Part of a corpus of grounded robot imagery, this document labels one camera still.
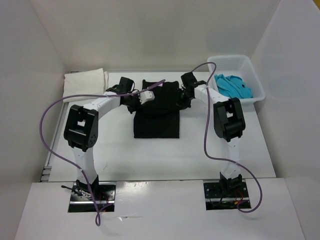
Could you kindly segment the black t shirt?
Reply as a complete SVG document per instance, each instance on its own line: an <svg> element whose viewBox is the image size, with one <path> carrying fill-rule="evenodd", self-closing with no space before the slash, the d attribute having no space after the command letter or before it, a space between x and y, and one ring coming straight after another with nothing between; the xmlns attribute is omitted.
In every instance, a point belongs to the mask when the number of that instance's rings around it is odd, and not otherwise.
<svg viewBox="0 0 320 240"><path fill-rule="evenodd" d="M151 90L154 100L135 111L135 139L178 139L180 137L180 108L177 106L179 82L164 82Z"/></svg>

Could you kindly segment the cyan t shirt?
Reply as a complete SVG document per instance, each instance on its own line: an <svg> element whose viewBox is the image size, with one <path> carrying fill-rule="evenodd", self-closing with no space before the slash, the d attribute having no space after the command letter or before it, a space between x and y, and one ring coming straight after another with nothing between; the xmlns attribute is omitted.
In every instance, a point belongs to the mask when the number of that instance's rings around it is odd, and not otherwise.
<svg viewBox="0 0 320 240"><path fill-rule="evenodd" d="M241 77L219 74L214 76L214 80L218 92L226 97L238 99L253 98L252 89L246 85Z"/></svg>

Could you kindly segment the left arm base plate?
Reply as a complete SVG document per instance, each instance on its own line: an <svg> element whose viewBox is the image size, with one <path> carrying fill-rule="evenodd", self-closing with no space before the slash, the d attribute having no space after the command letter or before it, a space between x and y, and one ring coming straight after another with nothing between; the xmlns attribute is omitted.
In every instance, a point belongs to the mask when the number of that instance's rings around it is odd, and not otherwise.
<svg viewBox="0 0 320 240"><path fill-rule="evenodd" d="M69 213L89 213L96 212L92 197L89 192L80 190L74 182L71 190L68 212ZM102 212L114 212L116 199L116 183L100 182L97 192L94 192L95 201Z"/></svg>

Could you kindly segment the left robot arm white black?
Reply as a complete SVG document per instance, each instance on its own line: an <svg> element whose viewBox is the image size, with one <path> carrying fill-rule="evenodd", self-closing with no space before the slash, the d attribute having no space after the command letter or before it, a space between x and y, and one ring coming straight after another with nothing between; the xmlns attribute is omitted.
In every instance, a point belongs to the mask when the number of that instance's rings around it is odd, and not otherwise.
<svg viewBox="0 0 320 240"><path fill-rule="evenodd" d="M99 120L121 105L139 105L137 94L132 95L135 83L121 77L119 84L85 105L72 105L69 109L63 137L71 147L77 169L76 189L88 200L100 194L99 176L95 169L93 147L98 140Z"/></svg>

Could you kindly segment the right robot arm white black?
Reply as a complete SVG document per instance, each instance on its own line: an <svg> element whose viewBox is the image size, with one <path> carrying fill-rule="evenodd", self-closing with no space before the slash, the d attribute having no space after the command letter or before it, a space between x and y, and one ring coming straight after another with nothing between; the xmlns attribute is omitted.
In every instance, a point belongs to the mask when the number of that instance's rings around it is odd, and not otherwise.
<svg viewBox="0 0 320 240"><path fill-rule="evenodd" d="M224 152L224 157L220 158L224 164L219 174L219 191L222 196L229 197L242 184L239 144L246 123L240 100L222 95L203 80L197 81L192 72L183 74L181 80L179 103L183 107L190 107L193 99L207 104L208 116L204 136L208 136L209 123L212 122Z"/></svg>

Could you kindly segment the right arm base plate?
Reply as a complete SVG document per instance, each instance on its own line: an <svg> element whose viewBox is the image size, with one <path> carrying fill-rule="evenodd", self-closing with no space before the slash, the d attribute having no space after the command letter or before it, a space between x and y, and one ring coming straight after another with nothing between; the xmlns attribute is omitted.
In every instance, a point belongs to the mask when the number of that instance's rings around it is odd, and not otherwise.
<svg viewBox="0 0 320 240"><path fill-rule="evenodd" d="M203 183L205 206L207 211L211 210L233 210L237 209L240 203L240 209L250 209L251 203L246 183L232 189L228 193L223 193L218 181L205 181Z"/></svg>

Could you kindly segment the white t shirt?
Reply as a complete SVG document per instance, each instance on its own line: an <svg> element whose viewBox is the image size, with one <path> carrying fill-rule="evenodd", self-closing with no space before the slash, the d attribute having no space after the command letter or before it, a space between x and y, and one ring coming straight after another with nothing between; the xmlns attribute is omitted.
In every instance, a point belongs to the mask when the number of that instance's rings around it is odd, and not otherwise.
<svg viewBox="0 0 320 240"><path fill-rule="evenodd" d="M63 97L102 95L108 88L109 73L103 68L64 75Z"/></svg>

